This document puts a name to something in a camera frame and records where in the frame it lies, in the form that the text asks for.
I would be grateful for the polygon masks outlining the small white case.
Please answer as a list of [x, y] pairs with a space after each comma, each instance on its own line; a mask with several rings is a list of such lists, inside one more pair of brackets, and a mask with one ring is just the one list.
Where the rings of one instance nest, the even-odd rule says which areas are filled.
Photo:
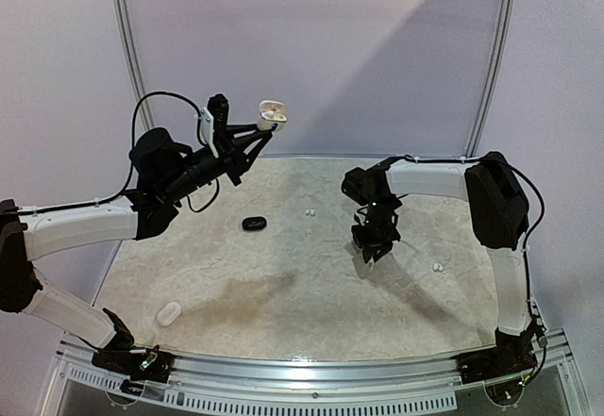
[[260, 131], [280, 131], [287, 123], [286, 106], [276, 100], [262, 100], [259, 104], [260, 118], [257, 127]]

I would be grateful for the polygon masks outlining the black oval charging case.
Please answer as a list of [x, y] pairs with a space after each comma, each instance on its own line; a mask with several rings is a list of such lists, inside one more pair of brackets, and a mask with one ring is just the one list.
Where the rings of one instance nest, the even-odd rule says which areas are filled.
[[244, 218], [242, 229], [247, 232], [261, 231], [267, 226], [267, 220], [262, 216]]

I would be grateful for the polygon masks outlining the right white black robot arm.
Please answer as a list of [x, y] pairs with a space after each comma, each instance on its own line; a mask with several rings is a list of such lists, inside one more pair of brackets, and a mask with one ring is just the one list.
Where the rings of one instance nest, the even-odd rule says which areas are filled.
[[497, 327], [488, 366], [508, 374], [521, 363], [524, 347], [543, 333], [531, 306], [529, 179], [499, 152], [478, 158], [393, 156], [345, 173], [342, 193], [361, 206], [351, 227], [353, 243], [364, 262], [377, 262], [400, 241], [397, 211], [410, 195], [465, 202], [473, 233], [491, 261], [497, 297]]

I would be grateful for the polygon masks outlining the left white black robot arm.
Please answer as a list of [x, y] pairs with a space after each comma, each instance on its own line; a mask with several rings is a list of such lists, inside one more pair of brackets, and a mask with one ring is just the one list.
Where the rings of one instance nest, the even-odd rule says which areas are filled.
[[20, 211], [1, 203], [1, 309], [38, 317], [102, 350], [121, 373], [140, 365], [134, 338], [117, 315], [57, 288], [35, 270], [36, 260], [104, 241], [146, 240], [163, 233], [178, 215], [181, 199], [227, 175], [235, 185], [270, 141], [276, 125], [229, 125], [212, 143], [194, 151], [156, 127], [135, 143], [129, 158], [136, 188], [110, 202], [72, 208]]

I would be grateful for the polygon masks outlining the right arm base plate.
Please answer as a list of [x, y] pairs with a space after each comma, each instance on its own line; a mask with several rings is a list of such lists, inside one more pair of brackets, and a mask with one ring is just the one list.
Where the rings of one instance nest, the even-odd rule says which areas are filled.
[[531, 349], [517, 354], [509, 347], [493, 347], [461, 353], [454, 359], [463, 384], [518, 375], [537, 366], [537, 357]]

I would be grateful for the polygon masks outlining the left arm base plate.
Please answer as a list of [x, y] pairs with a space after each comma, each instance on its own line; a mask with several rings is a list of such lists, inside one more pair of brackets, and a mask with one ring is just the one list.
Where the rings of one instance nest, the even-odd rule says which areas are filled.
[[167, 383], [172, 372], [175, 355], [154, 347], [134, 346], [130, 350], [101, 349], [92, 356], [92, 365], [127, 375], [131, 381]]

